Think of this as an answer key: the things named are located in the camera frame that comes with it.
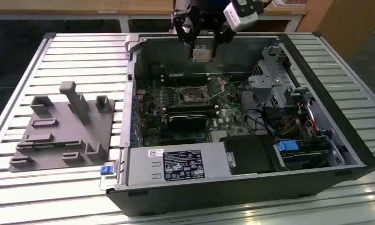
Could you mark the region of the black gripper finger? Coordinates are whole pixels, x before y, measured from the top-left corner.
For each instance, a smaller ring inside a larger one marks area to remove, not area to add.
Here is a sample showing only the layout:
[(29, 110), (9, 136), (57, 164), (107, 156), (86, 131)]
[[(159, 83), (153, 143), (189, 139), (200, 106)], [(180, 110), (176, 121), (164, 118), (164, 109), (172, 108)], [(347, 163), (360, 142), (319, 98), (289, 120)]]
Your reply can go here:
[[(192, 58), (195, 41), (197, 35), (204, 27), (204, 13), (200, 9), (179, 10), (175, 9), (172, 12), (172, 24), (177, 34), (180, 42), (184, 42), (188, 45), (188, 54), (187, 57)], [(191, 21), (189, 31), (184, 30), (184, 23)]]
[(211, 22), (211, 29), (213, 33), (213, 41), (212, 41), (212, 55), (211, 57), (216, 57), (217, 46), (223, 43), (229, 43), (236, 32), (232, 31), (228, 25), (224, 25), (219, 20), (213, 20)]

